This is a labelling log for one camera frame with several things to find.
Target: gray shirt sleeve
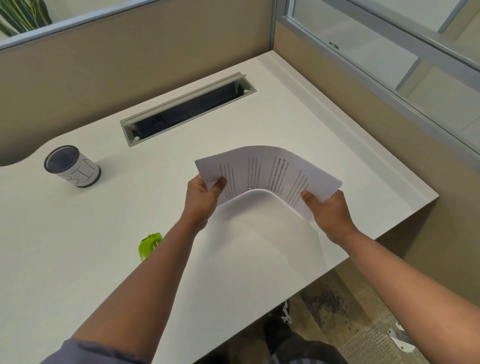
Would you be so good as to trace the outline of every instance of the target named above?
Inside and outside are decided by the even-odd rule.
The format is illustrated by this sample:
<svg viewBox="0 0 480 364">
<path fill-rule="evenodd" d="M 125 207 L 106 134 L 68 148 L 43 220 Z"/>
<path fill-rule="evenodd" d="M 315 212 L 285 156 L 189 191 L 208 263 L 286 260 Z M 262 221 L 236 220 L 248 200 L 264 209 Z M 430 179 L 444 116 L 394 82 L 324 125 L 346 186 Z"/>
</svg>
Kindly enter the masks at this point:
<svg viewBox="0 0 480 364">
<path fill-rule="evenodd" d="M 139 358 L 95 342 L 68 339 L 41 364 L 145 364 Z"/>
</svg>

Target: cup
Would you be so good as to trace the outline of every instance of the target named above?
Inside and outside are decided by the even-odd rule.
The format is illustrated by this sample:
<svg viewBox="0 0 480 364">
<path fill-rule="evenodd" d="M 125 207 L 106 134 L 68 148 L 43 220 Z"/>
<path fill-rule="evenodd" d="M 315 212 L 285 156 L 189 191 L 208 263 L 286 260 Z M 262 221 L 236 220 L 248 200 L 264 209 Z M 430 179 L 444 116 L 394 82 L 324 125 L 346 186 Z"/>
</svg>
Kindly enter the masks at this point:
<svg viewBox="0 0 480 364">
<path fill-rule="evenodd" d="M 75 146 L 59 146 L 50 152 L 43 164 L 48 173 L 56 174 L 77 187 L 89 187 L 98 181 L 102 170 Z"/>
</svg>

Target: desk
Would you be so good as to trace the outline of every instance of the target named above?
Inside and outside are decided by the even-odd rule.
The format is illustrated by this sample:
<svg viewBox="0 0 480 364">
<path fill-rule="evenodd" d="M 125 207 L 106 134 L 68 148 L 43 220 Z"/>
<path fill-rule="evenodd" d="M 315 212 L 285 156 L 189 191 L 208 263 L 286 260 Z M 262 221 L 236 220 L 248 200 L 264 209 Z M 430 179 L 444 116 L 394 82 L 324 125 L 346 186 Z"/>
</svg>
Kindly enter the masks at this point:
<svg viewBox="0 0 480 364">
<path fill-rule="evenodd" d="M 236 72 L 257 92 L 127 146 L 120 120 Z M 43 170 L 63 144 L 101 166 L 97 184 L 75 188 Z M 140 240 L 165 234 L 179 218 L 194 160 L 247 145 L 280 146 L 342 180 L 354 222 L 372 238 L 437 197 L 268 52 L 0 168 L 2 361 L 33 364 L 57 350 L 140 264 Z M 219 207 L 195 240 L 154 363 L 192 363 L 346 258 L 268 192 Z"/>
</svg>

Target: snake plant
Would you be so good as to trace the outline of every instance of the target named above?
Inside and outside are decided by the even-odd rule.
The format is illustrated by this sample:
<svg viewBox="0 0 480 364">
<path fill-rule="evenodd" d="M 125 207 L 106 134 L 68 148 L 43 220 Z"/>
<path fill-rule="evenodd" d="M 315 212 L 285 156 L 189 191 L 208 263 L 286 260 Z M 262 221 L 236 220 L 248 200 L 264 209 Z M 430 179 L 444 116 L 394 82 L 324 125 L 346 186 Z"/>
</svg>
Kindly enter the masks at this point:
<svg viewBox="0 0 480 364">
<path fill-rule="evenodd" d="M 52 24 L 43 0 L 0 0 L 0 32 L 15 36 Z"/>
</svg>

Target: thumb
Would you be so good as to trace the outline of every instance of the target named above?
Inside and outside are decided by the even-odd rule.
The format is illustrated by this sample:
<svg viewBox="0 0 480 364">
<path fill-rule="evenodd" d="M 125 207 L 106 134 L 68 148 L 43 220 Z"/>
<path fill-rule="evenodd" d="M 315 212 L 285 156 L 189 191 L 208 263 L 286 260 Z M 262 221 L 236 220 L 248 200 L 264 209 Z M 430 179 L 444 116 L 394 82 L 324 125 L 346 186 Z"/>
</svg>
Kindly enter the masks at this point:
<svg viewBox="0 0 480 364">
<path fill-rule="evenodd" d="M 308 206 L 308 208 L 315 214 L 316 211 L 319 211 L 322 208 L 322 203 L 308 191 L 302 191 L 300 193 L 302 200 Z"/>
<path fill-rule="evenodd" d="M 210 193 L 213 194 L 216 199 L 218 199 L 226 185 L 227 179 L 222 177 L 212 186 Z"/>
</svg>

